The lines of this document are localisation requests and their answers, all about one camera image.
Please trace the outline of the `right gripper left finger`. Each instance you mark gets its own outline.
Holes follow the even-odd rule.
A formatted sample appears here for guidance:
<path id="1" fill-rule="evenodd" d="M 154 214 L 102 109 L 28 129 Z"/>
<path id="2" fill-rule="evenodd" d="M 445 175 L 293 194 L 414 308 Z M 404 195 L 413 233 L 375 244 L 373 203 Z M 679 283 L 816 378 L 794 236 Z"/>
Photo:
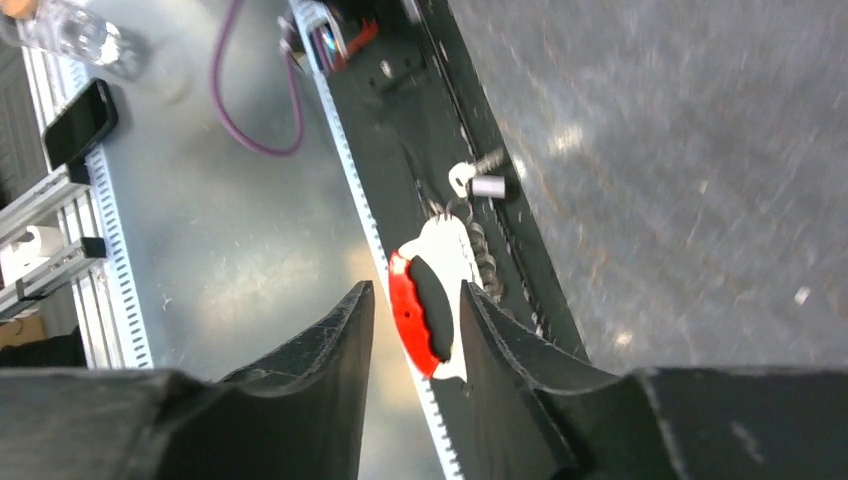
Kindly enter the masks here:
<path id="1" fill-rule="evenodd" d="M 1 373 L 5 479 L 353 479 L 375 295 L 216 382 L 177 370 Z"/>

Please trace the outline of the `keyring with red fob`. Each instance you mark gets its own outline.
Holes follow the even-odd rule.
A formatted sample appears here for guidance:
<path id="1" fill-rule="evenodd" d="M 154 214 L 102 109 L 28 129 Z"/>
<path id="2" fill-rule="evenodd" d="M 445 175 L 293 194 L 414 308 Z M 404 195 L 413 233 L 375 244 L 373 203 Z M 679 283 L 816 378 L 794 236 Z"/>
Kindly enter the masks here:
<path id="1" fill-rule="evenodd" d="M 417 237 L 389 257 L 389 300 L 395 326 L 408 358 L 427 379 L 467 380 L 460 322 L 462 284 L 479 286 L 496 302 L 503 296 L 503 283 L 497 279 L 497 261 L 487 246 L 483 227 L 474 221 L 471 199 L 507 197 L 505 179 L 492 173 L 505 160 L 505 151 L 499 147 L 474 162 L 455 164 L 448 172 L 455 197 L 445 206 L 418 187 L 418 197 L 428 219 Z M 446 360 L 432 348 L 427 310 L 410 273 L 416 259 L 435 274 L 450 308 L 453 340 Z"/>

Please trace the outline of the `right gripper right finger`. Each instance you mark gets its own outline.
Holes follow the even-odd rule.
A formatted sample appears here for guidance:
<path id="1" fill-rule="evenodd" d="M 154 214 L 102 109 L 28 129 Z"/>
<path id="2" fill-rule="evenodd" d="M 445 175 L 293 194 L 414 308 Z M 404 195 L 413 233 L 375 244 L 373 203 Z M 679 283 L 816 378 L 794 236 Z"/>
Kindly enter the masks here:
<path id="1" fill-rule="evenodd" d="M 462 287 L 485 479 L 843 479 L 843 368 L 639 368 L 566 353 Z"/>

